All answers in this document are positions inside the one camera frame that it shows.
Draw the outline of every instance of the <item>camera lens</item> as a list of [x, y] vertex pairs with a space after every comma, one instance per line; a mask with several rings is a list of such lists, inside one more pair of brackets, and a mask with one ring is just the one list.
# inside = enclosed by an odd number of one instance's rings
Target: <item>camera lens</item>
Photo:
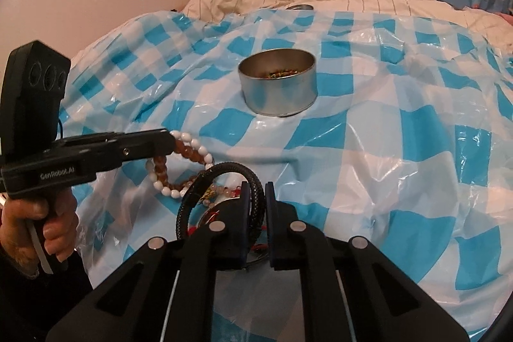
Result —
[[36, 84], [39, 83], [39, 79], [41, 78], [42, 71], [43, 70], [41, 69], [41, 63], [39, 63], [39, 61], [36, 61], [32, 65], [32, 68], [30, 69], [30, 73], [29, 73], [30, 86], [34, 87]]
[[45, 71], [45, 79], [43, 80], [43, 87], [46, 91], [52, 90], [56, 78], [57, 70], [52, 65], [48, 66], [48, 68]]
[[63, 71], [59, 74], [59, 78], [57, 80], [57, 88], [61, 90], [66, 84], [66, 73]]

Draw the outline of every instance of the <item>blue and white checkered pattern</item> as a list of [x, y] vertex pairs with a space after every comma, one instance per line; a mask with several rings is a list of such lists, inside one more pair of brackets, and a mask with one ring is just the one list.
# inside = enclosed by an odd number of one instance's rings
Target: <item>blue and white checkered pattern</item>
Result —
[[[277, 47], [317, 57], [319, 98], [289, 118], [256, 115], [240, 93], [240, 61]], [[67, 136], [165, 127], [199, 137], [216, 161], [274, 181], [278, 199], [328, 236], [368, 237], [478, 337], [513, 277], [512, 62], [430, 19], [261, 10], [207, 24], [151, 13], [89, 49], [61, 119]], [[168, 168], [171, 180], [198, 169], [175, 156]], [[179, 202], [153, 189], [144, 161], [74, 191], [95, 285], [150, 237], [175, 238]], [[216, 340], [285, 340], [301, 328], [297, 275], [262, 265], [219, 282]]]

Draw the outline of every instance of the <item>tin can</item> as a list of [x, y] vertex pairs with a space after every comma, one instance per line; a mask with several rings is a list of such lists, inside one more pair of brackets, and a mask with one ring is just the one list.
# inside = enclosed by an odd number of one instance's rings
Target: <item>tin can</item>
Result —
[[316, 60], [301, 49], [253, 54], [240, 63], [239, 77], [246, 104], [261, 115], [295, 115], [317, 99]]

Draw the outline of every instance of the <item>bolt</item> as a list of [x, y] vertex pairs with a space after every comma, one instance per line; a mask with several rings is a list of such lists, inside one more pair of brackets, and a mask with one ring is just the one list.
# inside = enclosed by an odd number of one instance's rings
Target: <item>bolt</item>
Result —
[[359, 250], [363, 250], [367, 247], [369, 244], [369, 241], [365, 239], [363, 236], [355, 236], [351, 240], [351, 245], [353, 245], [355, 248], [358, 248]]
[[223, 221], [214, 221], [208, 224], [208, 227], [212, 232], [220, 232], [223, 231], [226, 227]]
[[166, 241], [160, 236], [155, 236], [148, 241], [148, 246], [153, 250], [158, 250], [164, 246]]
[[306, 223], [301, 221], [294, 221], [291, 223], [290, 228], [294, 232], [303, 232], [306, 229]]

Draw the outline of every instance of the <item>black braided cord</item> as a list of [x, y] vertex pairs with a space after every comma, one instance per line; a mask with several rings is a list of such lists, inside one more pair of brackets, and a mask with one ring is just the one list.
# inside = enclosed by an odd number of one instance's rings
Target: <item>black braided cord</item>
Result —
[[265, 215], [265, 195], [260, 180], [253, 171], [239, 163], [219, 163], [199, 174], [197, 179], [185, 193], [176, 216], [176, 238], [187, 238], [189, 217], [192, 209], [198, 204], [216, 177], [226, 173], [242, 174], [249, 183], [251, 210], [249, 213], [249, 240], [253, 245], [262, 230]]

